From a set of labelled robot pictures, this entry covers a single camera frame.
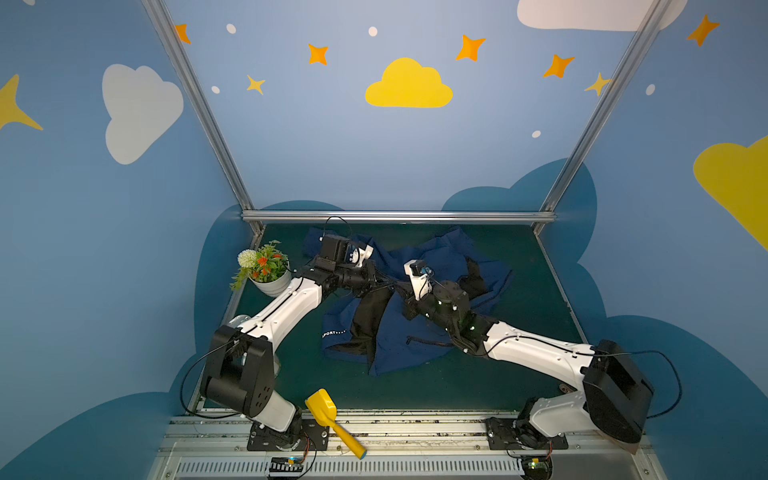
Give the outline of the silver tin can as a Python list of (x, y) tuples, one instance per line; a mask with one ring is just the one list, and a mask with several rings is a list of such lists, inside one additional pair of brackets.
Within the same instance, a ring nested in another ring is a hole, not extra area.
[(240, 328), (243, 323), (245, 323), (245, 322), (247, 322), (249, 320), (250, 320), (250, 316), (248, 316), (248, 315), (238, 315), (235, 318), (233, 318), (232, 320), (230, 320), (228, 322), (228, 325), (230, 327), (232, 327), (232, 328), (237, 329), (237, 328)]

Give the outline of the aluminium frame post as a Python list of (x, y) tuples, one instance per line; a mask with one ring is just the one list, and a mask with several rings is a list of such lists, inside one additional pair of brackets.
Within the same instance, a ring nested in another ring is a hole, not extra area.
[(557, 206), (586, 160), (657, 35), (662, 30), (662, 20), (671, 5), (672, 1), (670, 0), (655, 0), (651, 2), (636, 33), (613, 72), (612, 81), (600, 95), (585, 129), (540, 207), (539, 213), (543, 215), (544, 219), (533, 223), (533, 232), (537, 237), (543, 232), (547, 223), (555, 221)]
[(242, 214), (253, 210), (253, 203), (243, 178), (213, 116), (205, 93), (185, 52), (183, 42), (178, 36), (165, 2), (160, 0), (143, 0), (142, 4), (200, 121), (219, 165), (239, 203)]

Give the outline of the circuit board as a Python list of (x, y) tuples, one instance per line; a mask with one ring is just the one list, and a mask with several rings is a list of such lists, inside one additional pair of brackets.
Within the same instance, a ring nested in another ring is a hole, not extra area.
[(298, 478), (304, 473), (304, 462), (298, 457), (272, 457), (267, 467), (269, 479)]
[(549, 457), (521, 457), (523, 480), (550, 480), (553, 473), (552, 459)]

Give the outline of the left circuit board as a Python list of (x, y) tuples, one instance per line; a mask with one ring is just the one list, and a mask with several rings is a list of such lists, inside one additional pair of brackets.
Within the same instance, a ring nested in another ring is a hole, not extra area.
[(304, 473), (304, 462), (298, 457), (272, 457), (267, 467), (269, 479), (298, 478)]

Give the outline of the aluminium frame left post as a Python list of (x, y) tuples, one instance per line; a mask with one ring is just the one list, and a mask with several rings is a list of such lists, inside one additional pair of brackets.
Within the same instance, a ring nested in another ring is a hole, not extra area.
[(178, 36), (165, 2), (160, 0), (143, 0), (142, 4), (200, 121), (219, 165), (239, 203), (242, 214), (253, 210), (253, 203), (243, 178), (213, 116), (205, 93), (185, 52), (183, 42)]

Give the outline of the potted flower plant white pot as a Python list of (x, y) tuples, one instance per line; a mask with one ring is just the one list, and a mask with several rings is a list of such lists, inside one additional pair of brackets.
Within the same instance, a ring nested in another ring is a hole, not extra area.
[(258, 249), (245, 249), (237, 255), (238, 272), (230, 289), (239, 291), (248, 282), (265, 295), (276, 298), (292, 279), (288, 256), (279, 248), (278, 240), (269, 241)]

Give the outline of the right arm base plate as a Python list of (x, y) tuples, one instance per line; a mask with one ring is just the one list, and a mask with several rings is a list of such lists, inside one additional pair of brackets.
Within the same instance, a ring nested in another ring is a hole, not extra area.
[(568, 441), (564, 435), (546, 437), (539, 433), (527, 420), (490, 417), (484, 420), (486, 438), (491, 450), (567, 450)]

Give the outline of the navy blue zip jacket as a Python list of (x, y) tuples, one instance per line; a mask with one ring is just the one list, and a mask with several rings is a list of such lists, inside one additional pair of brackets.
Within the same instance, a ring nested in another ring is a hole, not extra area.
[[(473, 239), (456, 227), (418, 245), (387, 250), (370, 235), (353, 240), (373, 247), (372, 260), (388, 278), (408, 283), (404, 264), (423, 260), (441, 283), (454, 281), (468, 293), (473, 311), (488, 315), (508, 289), (514, 274), (501, 261), (482, 254)], [(408, 320), (405, 301), (393, 287), (363, 298), (347, 294), (322, 319), (323, 354), (331, 359), (362, 363), (373, 376), (418, 366), (446, 355), (453, 344), (449, 334), (426, 317)]]

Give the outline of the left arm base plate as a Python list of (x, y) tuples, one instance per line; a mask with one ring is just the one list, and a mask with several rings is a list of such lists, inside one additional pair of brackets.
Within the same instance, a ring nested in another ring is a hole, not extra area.
[(285, 432), (278, 432), (254, 422), (247, 440), (248, 451), (326, 451), (329, 428), (319, 425), (313, 418), (294, 419)]

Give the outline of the aluminium frame right post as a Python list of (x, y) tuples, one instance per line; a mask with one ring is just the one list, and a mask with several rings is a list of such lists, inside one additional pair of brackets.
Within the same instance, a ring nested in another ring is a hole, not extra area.
[(636, 33), (613, 72), (612, 81), (600, 95), (585, 129), (540, 207), (539, 213), (543, 215), (544, 219), (533, 223), (533, 232), (537, 237), (543, 232), (547, 223), (555, 221), (557, 206), (586, 160), (657, 35), (662, 30), (662, 20), (671, 5), (672, 1), (670, 0), (655, 0), (651, 2)]

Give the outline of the right circuit board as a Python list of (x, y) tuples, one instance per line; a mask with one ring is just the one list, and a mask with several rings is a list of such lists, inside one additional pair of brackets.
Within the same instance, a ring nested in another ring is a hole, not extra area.
[(549, 457), (521, 457), (523, 480), (550, 480), (553, 473), (552, 459)]

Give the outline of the yellow toy shovel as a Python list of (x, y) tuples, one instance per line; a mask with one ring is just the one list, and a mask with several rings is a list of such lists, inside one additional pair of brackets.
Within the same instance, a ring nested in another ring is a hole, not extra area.
[(305, 405), (319, 425), (329, 427), (359, 460), (365, 458), (367, 449), (336, 421), (337, 407), (325, 389), (309, 396)]

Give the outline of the front aluminium rail base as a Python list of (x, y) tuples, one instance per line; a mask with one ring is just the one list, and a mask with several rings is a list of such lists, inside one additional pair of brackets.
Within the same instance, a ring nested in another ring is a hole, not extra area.
[(151, 479), (269, 479), (272, 457), (298, 457), (304, 473), (278, 479), (522, 479), (521, 457), (549, 457), (551, 479), (663, 479), (648, 440), (629, 453), (597, 433), (564, 435), (567, 450), (491, 450), (484, 420), (499, 410), (340, 410), (338, 423), (366, 449), (359, 460), (329, 430), (326, 451), (248, 451), (245, 419), (171, 420)]

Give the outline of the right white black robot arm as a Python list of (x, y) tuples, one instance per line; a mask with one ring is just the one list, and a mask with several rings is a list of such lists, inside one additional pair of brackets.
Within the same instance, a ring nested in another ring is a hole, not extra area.
[(425, 317), (465, 354), (521, 365), (570, 387), (557, 397), (527, 401), (513, 422), (516, 443), (543, 450), (568, 433), (598, 432), (637, 450), (654, 388), (620, 345), (570, 343), (520, 330), (473, 311), (468, 294), (451, 281), (414, 280), (403, 292), (405, 316)]

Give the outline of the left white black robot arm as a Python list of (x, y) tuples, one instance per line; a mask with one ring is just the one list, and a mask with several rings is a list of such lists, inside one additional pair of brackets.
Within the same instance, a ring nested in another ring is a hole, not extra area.
[(219, 327), (210, 343), (201, 395), (278, 433), (292, 429), (298, 408), (275, 391), (276, 351), (293, 328), (337, 289), (366, 291), (378, 284), (373, 261), (314, 264), (301, 270), (260, 313)]

